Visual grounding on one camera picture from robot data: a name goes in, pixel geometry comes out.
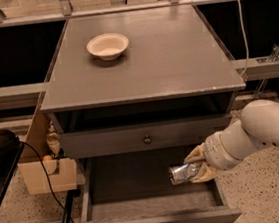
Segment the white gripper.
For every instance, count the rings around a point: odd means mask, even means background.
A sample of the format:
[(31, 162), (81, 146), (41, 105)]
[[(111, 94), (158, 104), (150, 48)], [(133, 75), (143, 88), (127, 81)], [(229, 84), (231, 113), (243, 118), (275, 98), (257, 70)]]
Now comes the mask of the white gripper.
[(199, 167), (199, 172), (191, 178), (192, 183), (197, 183), (216, 178), (217, 169), (231, 170), (239, 165), (248, 154), (246, 132), (240, 126), (229, 126), (207, 137), (205, 150), (204, 144), (194, 147), (183, 162), (187, 164), (204, 161), (206, 156), (206, 161), (211, 167), (205, 162)]

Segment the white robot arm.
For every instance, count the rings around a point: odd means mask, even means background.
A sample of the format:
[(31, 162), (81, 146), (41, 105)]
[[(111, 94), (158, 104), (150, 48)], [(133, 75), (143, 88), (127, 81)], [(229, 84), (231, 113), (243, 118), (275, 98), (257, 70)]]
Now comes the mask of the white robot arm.
[(244, 107), (236, 122), (207, 137), (184, 162), (199, 167), (199, 172), (190, 181), (204, 183), (269, 146), (279, 148), (279, 103), (254, 100)]

